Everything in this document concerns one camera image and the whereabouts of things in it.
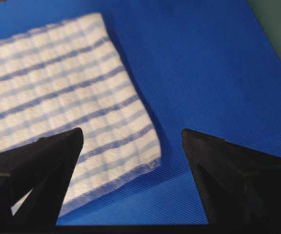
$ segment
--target blue striped towel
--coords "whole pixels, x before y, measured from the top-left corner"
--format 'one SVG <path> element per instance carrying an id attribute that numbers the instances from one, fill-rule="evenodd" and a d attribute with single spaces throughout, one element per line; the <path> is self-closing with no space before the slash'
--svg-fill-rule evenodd
<path id="1" fill-rule="evenodd" d="M 84 146 L 60 215 L 160 164 L 154 125 L 98 13 L 0 40 L 0 152 L 75 127 Z"/>

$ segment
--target dish towel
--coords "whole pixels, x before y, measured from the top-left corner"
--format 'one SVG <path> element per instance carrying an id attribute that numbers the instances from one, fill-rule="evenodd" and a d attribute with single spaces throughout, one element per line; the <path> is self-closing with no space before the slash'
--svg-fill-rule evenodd
<path id="1" fill-rule="evenodd" d="M 160 164 L 154 125 L 99 13 L 0 40 L 0 152 L 75 127 L 84 145 L 60 216 Z"/>

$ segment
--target blue surface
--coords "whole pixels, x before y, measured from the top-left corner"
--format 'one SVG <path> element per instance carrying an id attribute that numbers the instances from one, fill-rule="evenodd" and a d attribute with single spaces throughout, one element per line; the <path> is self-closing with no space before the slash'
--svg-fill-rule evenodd
<path id="1" fill-rule="evenodd" d="M 206 223 L 181 148 L 190 128 L 281 156 L 281 63 L 245 0 L 16 0 L 0 39 L 101 12 L 157 128 L 162 166 L 60 225 Z"/>

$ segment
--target blue fabric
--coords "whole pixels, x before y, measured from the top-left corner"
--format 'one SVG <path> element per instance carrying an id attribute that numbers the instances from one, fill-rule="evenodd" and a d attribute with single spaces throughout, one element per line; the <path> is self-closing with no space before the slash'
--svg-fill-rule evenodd
<path id="1" fill-rule="evenodd" d="M 60 225 L 192 224 L 206 217 L 181 148 L 190 128 L 281 156 L 281 63 L 245 0 L 22 0 L 0 39 L 101 12 L 161 141 L 162 165 Z"/>

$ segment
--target white towel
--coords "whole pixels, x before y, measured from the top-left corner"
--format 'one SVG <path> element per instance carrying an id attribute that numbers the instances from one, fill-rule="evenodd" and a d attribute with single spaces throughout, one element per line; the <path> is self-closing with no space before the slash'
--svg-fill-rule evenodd
<path id="1" fill-rule="evenodd" d="M 60 215 L 159 166 L 154 126 L 97 13 L 0 40 L 0 152 L 75 127 L 84 146 Z"/>

